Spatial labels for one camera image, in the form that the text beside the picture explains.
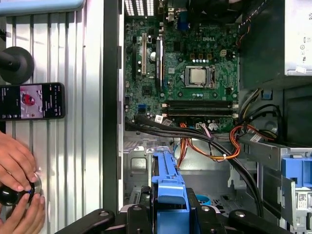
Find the blue connector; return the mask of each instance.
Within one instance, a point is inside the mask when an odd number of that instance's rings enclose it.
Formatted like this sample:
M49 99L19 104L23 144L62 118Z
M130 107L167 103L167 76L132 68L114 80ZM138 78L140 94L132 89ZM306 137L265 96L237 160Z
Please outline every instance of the blue connector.
M158 169L152 177L153 194L157 197L153 202L157 210L157 234L189 234L190 204L175 159L169 150L156 150L153 158Z
M282 173L294 180L297 188L312 188L312 158L283 158Z
M180 12L179 18L177 20L177 29L180 31L189 30L189 23L187 20L187 11Z

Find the black mechanical arm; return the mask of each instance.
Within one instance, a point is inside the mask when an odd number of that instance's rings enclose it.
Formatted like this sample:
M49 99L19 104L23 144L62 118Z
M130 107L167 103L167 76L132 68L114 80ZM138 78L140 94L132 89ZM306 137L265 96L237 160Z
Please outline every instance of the black mechanical arm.
M225 217L216 207L200 205L192 189L188 188L187 194L191 206L190 234L290 234L245 210L232 211ZM128 205L117 215L98 209L56 234L152 234L151 212L150 206L142 204Z

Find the finger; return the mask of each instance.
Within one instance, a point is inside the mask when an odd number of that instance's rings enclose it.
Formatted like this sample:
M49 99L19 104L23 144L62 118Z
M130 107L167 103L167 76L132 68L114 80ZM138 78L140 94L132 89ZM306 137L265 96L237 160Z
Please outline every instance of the finger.
M0 181L2 184L8 186L14 191L21 192L24 190L24 187L16 181L16 179L11 176L4 167L0 165Z
M31 190L29 181L27 180L24 171L18 165L17 162L11 156L6 153L6 155L2 155L0 157L0 164L4 167L14 179L17 180L26 190Z
M33 172L36 171L36 161L34 156L32 155L32 153L29 151L29 149L27 149L25 146L23 146L22 144L20 144L18 141L16 148L23 154L25 155L25 157L28 159L28 161L30 162L30 165L32 167Z
M36 233L38 226L40 226L40 223L42 222L42 220L44 221L44 215L45 215L45 212L44 212L44 196L41 196L36 218L35 218L33 224L30 226L30 228L27 230L27 232L25 234Z
M22 154L20 151L18 151L17 149L12 150L9 154L10 154L11 158L13 158L19 164L19 166L23 169L28 180L30 182L35 183L37 178L35 177L33 167L30 164L27 157L24 154Z
M13 230L18 226L24 211L26 210L26 205L28 203L29 194L24 194L24 196L20 199L19 203L13 210L11 216L6 220L4 225L1 227L3 233L12 233Z
M39 225L37 226L37 228L32 233L29 233L29 234L39 234L41 229L44 226L44 221L45 221L45 213L43 212L43 215L42 215L42 218L41 218Z
M26 158L29 160L33 171L36 171L36 162L35 162L35 158L32 155L32 153L29 151L29 149L27 147L25 147L23 144L21 144L20 142L18 142L17 140L13 139L12 137L8 136L7 134L3 134L4 137L7 140L7 144L12 148L16 148L18 149L22 154L24 154L26 156Z
M31 201L31 204L27 210L25 218L19 223L13 234L25 234L29 227L34 223L36 215L38 213L40 204L40 194L35 194Z

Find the barcode label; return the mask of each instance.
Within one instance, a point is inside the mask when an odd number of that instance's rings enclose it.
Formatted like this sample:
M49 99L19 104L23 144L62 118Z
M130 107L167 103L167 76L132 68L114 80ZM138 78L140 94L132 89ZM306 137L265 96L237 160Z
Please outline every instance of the barcode label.
M308 205L308 195L306 193L298 193L298 210L305 210Z
M260 136L259 134L255 134L251 139L250 141L253 141L253 142L258 142L262 139L262 136Z
M163 120L163 119L164 119L163 116L156 115L156 117L155 117L155 122L156 122L156 123L162 123L162 120Z
M170 126L172 124L171 120L165 119L162 123L163 125Z

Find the capacitor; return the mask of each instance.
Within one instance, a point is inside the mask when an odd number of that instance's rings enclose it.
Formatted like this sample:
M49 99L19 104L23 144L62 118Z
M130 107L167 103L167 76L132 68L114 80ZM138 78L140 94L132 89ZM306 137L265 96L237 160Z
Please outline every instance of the capacitor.
M152 52L150 55L150 61L155 62L156 61L156 52Z

